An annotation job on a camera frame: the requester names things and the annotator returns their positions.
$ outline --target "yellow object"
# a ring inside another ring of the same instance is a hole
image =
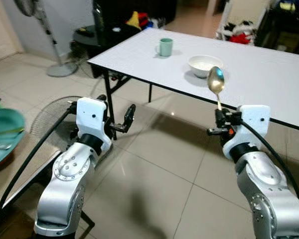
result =
[[[291,5],[291,3],[285,3],[285,2],[280,3],[280,8],[283,9],[283,10],[289,10],[289,11],[295,11],[296,10],[296,6],[294,4]]]
[[[126,22],[127,25],[130,25],[130,26],[134,26],[134,27],[137,27],[139,30],[142,30],[140,28],[140,21],[139,21],[139,13],[137,11],[134,11],[133,12],[133,15],[132,17],[130,18],[130,20],[128,20]]]

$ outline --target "red cloth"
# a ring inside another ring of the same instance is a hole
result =
[[[139,12],[140,27],[144,29],[149,23],[149,16],[147,13]]]
[[[229,41],[241,44],[248,44],[250,42],[250,40],[246,38],[248,36],[249,35],[242,33],[240,35],[230,37]]]

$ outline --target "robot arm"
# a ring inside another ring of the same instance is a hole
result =
[[[234,160],[237,183],[252,210],[257,239],[299,239],[299,199],[287,185],[283,172],[266,153],[261,142],[244,126],[248,122],[261,136],[267,133],[270,109],[241,106],[238,111],[216,110],[217,128],[209,135],[220,135],[224,155]]]
[[[120,127],[127,132],[134,120],[136,106],[131,105],[124,124],[112,124],[105,99],[81,98],[76,103],[79,140],[53,164],[51,181],[37,208],[34,230],[38,235],[74,236],[84,204],[87,175],[94,172],[100,155],[110,150],[113,131]]]

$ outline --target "table top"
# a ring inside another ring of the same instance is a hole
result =
[[[164,37],[174,40],[170,57],[155,52]],[[215,103],[207,81],[190,71],[187,62],[194,55],[211,55],[224,63],[224,105],[267,105],[272,121],[299,129],[299,55],[149,28],[89,62]]]
[[[0,165],[0,199],[10,181],[38,141],[38,138],[26,133],[19,145],[13,150],[12,155],[10,156],[11,158],[4,164]],[[44,143],[17,180],[6,202],[9,201],[11,197],[14,197],[20,188],[22,188],[24,184],[37,172],[37,170],[58,152],[60,151],[57,147],[52,146],[49,143]]]

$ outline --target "black cable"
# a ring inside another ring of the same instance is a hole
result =
[[[2,211],[2,207],[6,201],[6,198],[8,197],[10,191],[12,190],[13,186],[15,185],[15,183],[17,182],[17,180],[19,179],[20,175],[22,174],[22,172],[24,171],[24,169],[26,168],[26,166],[29,164],[30,160],[32,159],[32,157],[36,154],[36,152],[39,150],[39,148],[43,145],[43,143],[46,141],[46,139],[50,136],[50,134],[52,134],[52,132],[59,126],[59,124],[72,112],[71,107],[55,122],[55,124],[45,133],[45,135],[42,137],[42,139],[40,139],[40,141],[38,142],[38,144],[33,148],[33,150],[31,151],[31,153],[29,154],[29,156],[26,158],[26,160],[23,162],[23,164],[21,165],[21,167],[19,168],[19,170],[17,171],[17,173],[15,174],[15,176],[13,177],[13,179],[11,180],[11,182],[9,183],[8,187],[6,188],[3,196],[0,199],[0,213]]]
[[[270,151],[270,153],[277,159],[278,163],[281,165],[281,167],[283,168],[283,170],[286,173],[287,177],[291,181],[291,184],[293,185],[293,188],[294,188],[294,190],[296,192],[297,198],[299,199],[299,187],[298,187],[298,185],[297,185],[297,183],[296,183],[296,181],[295,181],[292,173],[290,172],[290,170],[288,169],[288,167],[285,165],[285,163],[283,162],[283,160],[280,158],[280,156],[269,145],[269,143],[260,134],[258,134],[249,124],[247,124],[243,120],[241,120],[241,124],[244,127],[246,127],[251,133],[253,133],[261,141],[261,143],[263,143],[263,145]]]

